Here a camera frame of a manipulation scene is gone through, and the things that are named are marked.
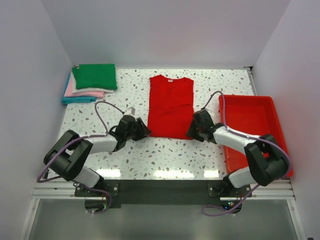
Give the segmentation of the red t shirt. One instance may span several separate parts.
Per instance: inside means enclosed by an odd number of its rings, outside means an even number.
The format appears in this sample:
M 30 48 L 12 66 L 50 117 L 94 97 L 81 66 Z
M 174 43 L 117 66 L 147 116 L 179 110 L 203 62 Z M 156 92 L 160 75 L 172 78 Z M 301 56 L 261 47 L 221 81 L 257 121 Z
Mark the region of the red t shirt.
M 149 78 L 147 127 L 151 136 L 189 140 L 187 132 L 194 113 L 194 81 L 156 75 Z

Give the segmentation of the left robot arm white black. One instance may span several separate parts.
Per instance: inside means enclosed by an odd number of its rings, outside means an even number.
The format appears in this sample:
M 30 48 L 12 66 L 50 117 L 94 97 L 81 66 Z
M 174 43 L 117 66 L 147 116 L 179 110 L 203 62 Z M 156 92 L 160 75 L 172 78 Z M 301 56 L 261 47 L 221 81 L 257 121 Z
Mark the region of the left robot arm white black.
M 151 133 L 141 118 L 123 115 L 118 125 L 106 134 L 80 136 L 73 130 L 66 131 L 45 155 L 43 162 L 58 177 L 84 185 L 92 196 L 99 196 L 104 190 L 104 179 L 85 166 L 88 156 L 117 152 L 125 147 L 127 141 L 139 141 Z

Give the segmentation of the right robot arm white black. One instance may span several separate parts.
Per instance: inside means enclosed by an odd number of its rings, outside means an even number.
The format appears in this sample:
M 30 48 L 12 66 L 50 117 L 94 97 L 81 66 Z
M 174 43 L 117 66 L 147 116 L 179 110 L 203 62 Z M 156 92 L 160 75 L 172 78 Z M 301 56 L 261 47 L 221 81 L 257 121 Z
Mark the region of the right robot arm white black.
M 291 170 L 290 157 L 272 135 L 246 134 L 221 122 L 214 123 L 205 109 L 193 114 L 187 136 L 200 142 L 229 147 L 246 157 L 247 167 L 223 178 L 223 192 L 230 197 L 235 196 L 241 187 L 250 184 L 266 187 L 274 180 L 285 177 Z

